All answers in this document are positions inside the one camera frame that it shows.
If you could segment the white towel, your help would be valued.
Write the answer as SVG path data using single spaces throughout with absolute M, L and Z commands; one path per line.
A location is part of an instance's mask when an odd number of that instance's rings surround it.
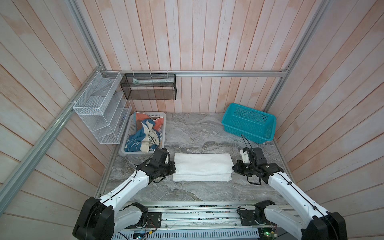
M 175 182 L 228 182 L 234 165 L 230 154 L 175 154 Z

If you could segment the white laundry basket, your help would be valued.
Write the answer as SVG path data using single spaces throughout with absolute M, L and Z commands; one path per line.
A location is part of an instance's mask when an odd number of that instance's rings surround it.
M 164 118 L 164 123 L 161 127 L 162 137 L 160 141 L 160 147 L 163 148 L 165 146 L 165 133 L 166 133 L 166 114 L 163 112 L 147 112 L 145 113 L 152 119 L 158 119 L 158 118 Z M 144 155 L 145 153 L 141 151 L 137 152 L 129 152 L 125 150 L 125 145 L 127 141 L 129 140 L 129 137 L 131 135 L 134 135 L 137 132 L 137 122 L 136 122 L 136 113 L 130 115 L 128 119 L 128 123 L 126 126 L 126 130 L 124 132 L 123 138 L 121 140 L 121 145 L 119 148 L 119 155 L 126 156 L 126 155 Z

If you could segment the teal plastic basket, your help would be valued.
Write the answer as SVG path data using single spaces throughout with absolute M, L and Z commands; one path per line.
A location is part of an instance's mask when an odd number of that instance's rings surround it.
M 222 119 L 226 132 L 258 144 L 274 139 L 276 124 L 275 116 L 235 103 L 229 105 Z

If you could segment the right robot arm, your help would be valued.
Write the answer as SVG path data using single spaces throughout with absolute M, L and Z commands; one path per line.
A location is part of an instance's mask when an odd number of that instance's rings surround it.
M 337 212 L 327 209 L 312 200 L 302 191 L 276 163 L 268 163 L 261 148 L 243 148 L 242 159 L 232 167 L 246 178 L 257 177 L 257 186 L 265 182 L 275 189 L 294 210 L 292 215 L 271 200 L 255 204 L 253 211 L 238 208 L 243 226 L 264 226 L 273 223 L 283 228 L 298 240 L 346 240 L 345 219 Z

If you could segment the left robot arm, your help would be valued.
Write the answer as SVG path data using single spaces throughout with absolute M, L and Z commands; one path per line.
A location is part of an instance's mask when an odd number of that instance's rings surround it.
M 87 199 L 80 211 L 73 236 L 78 240 L 110 240 L 130 226 L 143 228 L 148 224 L 148 208 L 134 202 L 126 203 L 156 179 L 165 179 L 176 172 L 167 149 L 155 149 L 134 173 L 111 192 Z

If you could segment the blue patterned towel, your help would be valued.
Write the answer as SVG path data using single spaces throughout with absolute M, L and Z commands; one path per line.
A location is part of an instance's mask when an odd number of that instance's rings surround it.
M 149 153 L 157 149 L 162 143 L 163 133 L 156 130 L 156 122 L 151 119 L 144 119 L 140 122 L 141 128 L 128 137 L 124 146 L 125 152 Z

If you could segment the red orange towel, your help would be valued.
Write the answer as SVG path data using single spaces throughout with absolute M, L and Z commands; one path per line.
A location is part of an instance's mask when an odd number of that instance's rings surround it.
M 160 116 L 160 117 L 151 117 L 149 116 L 148 114 L 145 114 L 145 113 L 139 113 L 139 112 L 135 112 L 135 116 L 136 116 L 136 129 L 137 131 L 140 130 L 142 128 L 142 124 L 141 122 L 143 120 L 147 120 L 147 119 L 151 119 L 152 121 L 154 121 L 154 126 L 153 126 L 153 129 L 156 130 L 156 131 L 160 131 L 162 126 L 164 125 L 165 123 L 165 118 Z

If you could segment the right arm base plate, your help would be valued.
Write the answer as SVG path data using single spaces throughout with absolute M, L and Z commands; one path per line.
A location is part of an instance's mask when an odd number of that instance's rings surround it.
M 247 210 L 245 208 L 237 209 L 242 226 L 264 226 L 267 224 L 265 215 L 259 210 Z

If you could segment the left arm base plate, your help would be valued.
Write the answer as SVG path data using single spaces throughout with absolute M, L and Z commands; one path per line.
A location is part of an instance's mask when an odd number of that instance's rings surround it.
M 143 229 L 143 228 L 160 228 L 162 222 L 161 212 L 149 212 L 142 214 L 139 222 L 135 225 L 129 226 L 130 229 Z

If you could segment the aluminium frame rail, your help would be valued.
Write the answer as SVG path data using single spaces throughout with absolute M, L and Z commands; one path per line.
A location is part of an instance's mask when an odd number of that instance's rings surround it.
M 157 74 L 170 75 L 176 77 L 284 77 L 288 72 L 282 70 L 213 70 L 213 71 L 118 71 L 123 74 L 148 74 L 150 76 Z

